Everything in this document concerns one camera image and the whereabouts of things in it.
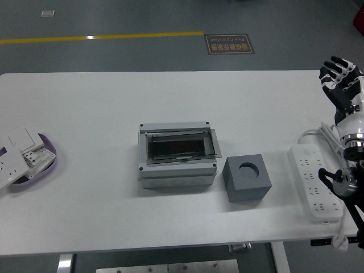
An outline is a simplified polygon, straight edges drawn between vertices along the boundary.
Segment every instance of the cable connector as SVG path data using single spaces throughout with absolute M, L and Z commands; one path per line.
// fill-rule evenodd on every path
M 349 240 L 343 235 L 336 234 L 331 240 L 331 246 L 340 252 L 347 252 Z

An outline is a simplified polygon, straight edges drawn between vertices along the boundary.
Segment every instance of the white socket panel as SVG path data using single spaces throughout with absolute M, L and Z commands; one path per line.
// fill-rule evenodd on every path
M 340 199 L 319 179 L 319 169 L 326 168 L 320 149 L 312 144 L 297 144 L 290 148 L 288 156 L 309 219 L 324 224 L 339 220 Z

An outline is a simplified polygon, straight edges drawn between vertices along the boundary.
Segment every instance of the gray floor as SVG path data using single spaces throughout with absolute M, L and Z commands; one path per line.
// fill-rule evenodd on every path
M 364 36 L 352 25 L 363 0 L 0 0 L 0 40 L 203 31 L 248 34 L 255 54 L 210 56 L 203 36 L 0 44 L 0 75 L 21 72 L 320 69 L 332 55 L 364 69 Z M 42 10 L 55 10 L 41 18 Z M 362 272 L 363 252 L 285 243 L 291 272 Z M 237 256 L 241 272 L 275 272 L 269 245 Z M 0 272 L 56 272 L 58 255 L 0 258 Z M 203 247 L 78 254 L 75 272 L 230 257 Z

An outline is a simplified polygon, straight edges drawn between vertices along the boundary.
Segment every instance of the electrical distribution box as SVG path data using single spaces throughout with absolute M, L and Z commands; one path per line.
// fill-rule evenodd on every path
M 209 122 L 140 124 L 138 150 L 143 188 L 211 185 L 221 157 Z

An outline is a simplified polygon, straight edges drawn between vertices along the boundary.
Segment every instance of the wall switch panel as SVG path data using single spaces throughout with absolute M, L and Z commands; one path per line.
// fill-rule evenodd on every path
M 44 146 L 38 133 L 31 128 L 19 128 L 2 139 L 3 145 L 8 150 L 10 147 L 17 148 L 22 154 L 33 151 Z
M 304 209 L 311 221 L 332 222 L 342 217 L 342 206 L 319 179 L 319 169 L 326 168 L 316 145 L 297 144 L 290 148 L 289 159 Z

